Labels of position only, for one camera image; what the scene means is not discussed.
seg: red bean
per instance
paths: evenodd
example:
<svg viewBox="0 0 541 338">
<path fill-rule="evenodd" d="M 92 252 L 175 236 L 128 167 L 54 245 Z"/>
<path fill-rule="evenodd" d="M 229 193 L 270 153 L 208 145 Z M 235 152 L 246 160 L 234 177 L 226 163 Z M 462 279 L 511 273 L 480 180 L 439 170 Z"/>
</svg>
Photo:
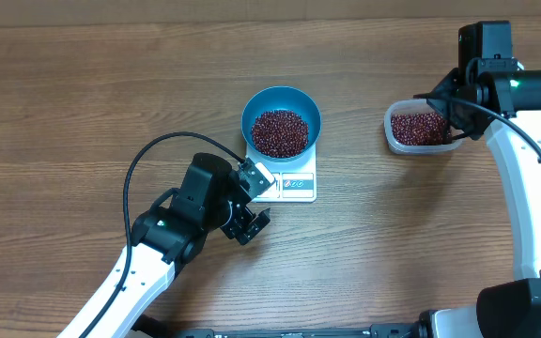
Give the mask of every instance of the red bean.
<svg viewBox="0 0 541 338">
<path fill-rule="evenodd" d="M 443 138 L 447 121 L 437 113 L 392 115 L 392 132 L 397 142 L 406 146 L 438 146 L 450 143 L 452 133 Z"/>
<path fill-rule="evenodd" d="M 255 120 L 251 134 L 255 148 L 273 158 L 299 155 L 308 145 L 308 124 L 288 110 L 263 113 Z"/>
</svg>

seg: beige wall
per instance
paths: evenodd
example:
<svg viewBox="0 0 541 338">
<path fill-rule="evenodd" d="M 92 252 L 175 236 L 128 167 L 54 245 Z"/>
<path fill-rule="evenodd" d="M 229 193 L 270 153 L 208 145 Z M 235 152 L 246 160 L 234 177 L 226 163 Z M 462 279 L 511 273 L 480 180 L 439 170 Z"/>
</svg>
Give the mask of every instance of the beige wall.
<svg viewBox="0 0 541 338">
<path fill-rule="evenodd" d="M 541 15 L 541 0 L 0 0 L 0 26 Z"/>
</svg>

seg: bowl rim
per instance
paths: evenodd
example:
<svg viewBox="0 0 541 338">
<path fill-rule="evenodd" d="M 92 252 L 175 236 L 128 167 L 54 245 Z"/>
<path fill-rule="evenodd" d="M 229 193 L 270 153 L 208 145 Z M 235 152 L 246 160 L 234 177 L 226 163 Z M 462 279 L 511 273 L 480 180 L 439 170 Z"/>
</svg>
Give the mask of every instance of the bowl rim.
<svg viewBox="0 0 541 338">
<path fill-rule="evenodd" d="M 307 149 L 305 149 L 303 152 L 301 152 L 300 154 L 296 155 L 296 156 L 292 156 L 292 157 L 289 157 L 289 158 L 273 158 L 272 156 L 269 156 L 269 155 L 265 155 L 263 153 L 261 153 L 260 151 L 258 151 L 258 149 L 255 148 L 255 146 L 253 144 L 250 144 L 250 142 L 248 142 L 248 139 L 247 137 L 245 137 L 245 130 L 243 129 L 243 116 L 245 115 L 245 110 L 247 109 L 247 107 L 250 105 L 250 103 L 252 102 L 253 99 L 255 99 L 255 97 L 257 97 L 258 95 L 262 94 L 262 92 L 265 92 L 267 90 L 272 90 L 272 89 L 279 89 L 279 88 L 283 88 L 283 89 L 291 89 L 291 90 L 296 90 L 296 91 L 299 91 L 300 93 L 302 93 L 306 98 L 308 98 L 312 104 L 315 105 L 315 108 L 317 109 L 317 113 L 318 113 L 318 120 L 319 120 L 319 125 L 318 125 L 318 134 L 317 134 L 317 137 L 313 140 L 313 142 L 310 144 L 310 146 L 306 145 Z M 258 154 L 262 155 L 263 157 L 265 158 L 269 158 L 271 159 L 272 161 L 290 161 L 290 160 L 296 160 L 297 158 L 299 158 L 300 156 L 302 156 L 304 153 L 306 153 L 308 150 L 310 150 L 312 148 L 313 145 L 315 145 L 318 141 L 318 137 L 320 137 L 320 133 L 322 132 L 322 129 L 323 129 L 323 116 L 322 114 L 320 113 L 320 109 L 318 108 L 318 105 L 317 103 L 315 102 L 315 100 L 313 98 L 310 97 L 310 95 L 306 94 L 306 92 L 304 92 L 303 90 L 299 89 L 299 88 L 296 88 L 296 87 L 292 87 L 290 85 L 274 85 L 274 86 L 270 86 L 270 87 L 266 87 L 262 90 L 260 90 L 259 92 L 255 93 L 249 100 L 248 102 L 245 104 L 245 106 L 243 107 L 243 111 L 241 112 L 241 136 L 243 136 L 243 140 L 245 140 L 245 143 L 250 146 L 251 148 L 254 149 L 254 151 L 256 151 Z"/>
</svg>

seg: wood grain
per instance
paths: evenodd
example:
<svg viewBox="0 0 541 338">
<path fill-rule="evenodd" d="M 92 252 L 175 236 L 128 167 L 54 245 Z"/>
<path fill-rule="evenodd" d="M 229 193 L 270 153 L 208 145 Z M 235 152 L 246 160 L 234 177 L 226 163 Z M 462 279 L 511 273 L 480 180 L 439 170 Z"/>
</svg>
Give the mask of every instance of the wood grain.
<svg viewBox="0 0 541 338">
<path fill-rule="evenodd" d="M 0 27 L 541 15 L 541 0 L 0 0 Z"/>
<path fill-rule="evenodd" d="M 510 281 L 510 224 L 484 140 L 399 157 L 382 129 L 394 101 L 456 65 L 457 29 L 476 20 L 0 29 L 0 337 L 55 336 L 103 281 L 141 146 L 197 131 L 243 154 L 240 112 L 271 85 L 303 89 L 322 111 L 317 201 L 272 205 L 244 248 L 213 233 L 149 315 L 175 328 L 360 327 Z M 512 22 L 516 57 L 541 69 L 541 17 Z M 131 215 L 177 186 L 197 151 L 218 153 L 190 139 L 152 149 Z"/>
</svg>

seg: bowl of red beans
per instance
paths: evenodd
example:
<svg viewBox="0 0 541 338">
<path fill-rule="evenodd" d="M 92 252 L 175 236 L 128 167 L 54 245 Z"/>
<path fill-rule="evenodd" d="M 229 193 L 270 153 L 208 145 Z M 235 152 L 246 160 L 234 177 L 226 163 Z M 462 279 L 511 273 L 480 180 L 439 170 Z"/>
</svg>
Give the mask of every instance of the bowl of red beans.
<svg viewBox="0 0 541 338">
<path fill-rule="evenodd" d="M 317 142 L 320 126 L 315 102 L 290 86 L 262 90 L 250 99 L 241 115 L 245 142 L 269 161 L 301 157 Z"/>
<path fill-rule="evenodd" d="M 441 154 L 458 148 L 448 121 L 426 100 L 402 100 L 392 104 L 383 121 L 388 147 L 399 155 Z"/>
</svg>

